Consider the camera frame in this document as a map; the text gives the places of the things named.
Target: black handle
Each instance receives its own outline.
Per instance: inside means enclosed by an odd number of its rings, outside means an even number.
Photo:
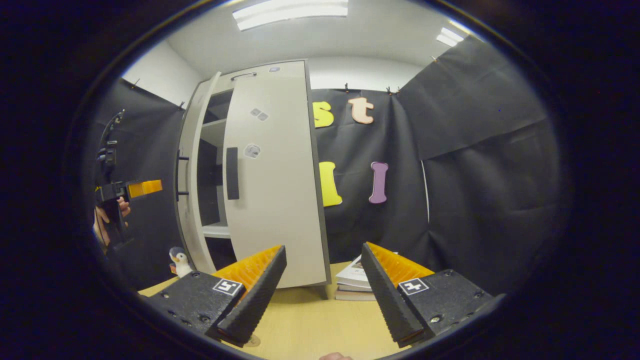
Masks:
[[[227,147],[227,198],[229,200],[240,199],[237,147]]]
[[[124,218],[122,217],[122,211],[120,211],[120,203],[118,202],[118,199],[105,201],[100,206],[110,220],[109,222],[102,222],[102,225],[109,236],[111,246],[125,243],[128,237],[127,226],[124,222]]]
[[[246,74],[240,74],[240,75],[236,75],[234,77],[231,78],[231,81],[235,80],[236,78],[239,78],[241,76],[245,76],[245,75],[251,75],[251,76],[257,76],[258,73],[257,72],[247,72]]]
[[[180,150],[178,150],[178,156],[175,158],[175,200],[180,201],[180,195],[189,195],[189,192],[178,191],[178,162],[180,160],[188,160],[187,156],[180,156]]]

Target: black backdrop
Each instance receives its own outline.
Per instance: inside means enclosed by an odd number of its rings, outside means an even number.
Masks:
[[[349,99],[365,97],[374,105],[374,121],[360,124],[351,116]],[[312,90],[311,100],[331,105],[333,124],[316,129],[319,161],[333,171],[342,204],[324,208],[329,258],[349,261],[371,241],[423,263],[427,252],[426,198],[411,126],[397,96],[368,90]],[[369,203],[371,163],[387,163],[387,201]]]
[[[467,37],[399,93],[423,161],[426,264],[514,290],[564,226],[553,116],[518,69]]]
[[[122,109],[124,119],[109,137],[118,141],[118,163],[112,181],[160,179],[163,186],[161,192],[131,200],[131,213],[125,218],[134,241],[118,253],[120,268],[131,286],[140,290],[173,276],[169,270],[169,249],[182,246],[174,186],[184,110],[119,79],[90,116],[87,149],[95,151],[86,154],[83,168],[93,168],[100,135],[107,122]],[[89,172],[84,176],[85,184],[95,183]],[[92,224],[93,213],[88,216]]]

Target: stack of books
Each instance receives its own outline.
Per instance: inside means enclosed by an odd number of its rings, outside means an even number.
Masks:
[[[362,263],[358,256],[335,278],[338,289],[335,291],[335,300],[373,301],[376,300],[367,275],[364,273]]]

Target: penguin plush toy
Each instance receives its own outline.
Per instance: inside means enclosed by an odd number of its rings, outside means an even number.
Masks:
[[[175,274],[177,274],[178,277],[183,277],[193,271],[193,269],[189,265],[187,254],[184,252],[183,248],[172,247],[169,250],[169,256],[171,257],[171,260],[173,260],[173,266],[171,266],[172,272],[173,267],[175,267]]]

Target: finger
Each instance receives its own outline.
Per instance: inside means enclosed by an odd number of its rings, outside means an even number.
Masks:
[[[331,354],[326,354],[325,356],[321,357],[320,360],[341,360],[343,358],[344,356],[342,356],[342,354],[340,354],[339,352],[332,352]]]
[[[98,215],[100,215],[100,218],[102,219],[102,221],[104,221],[107,224],[110,223],[109,217],[107,216],[107,213],[104,211],[104,209],[98,208],[97,206],[95,207],[95,209]]]

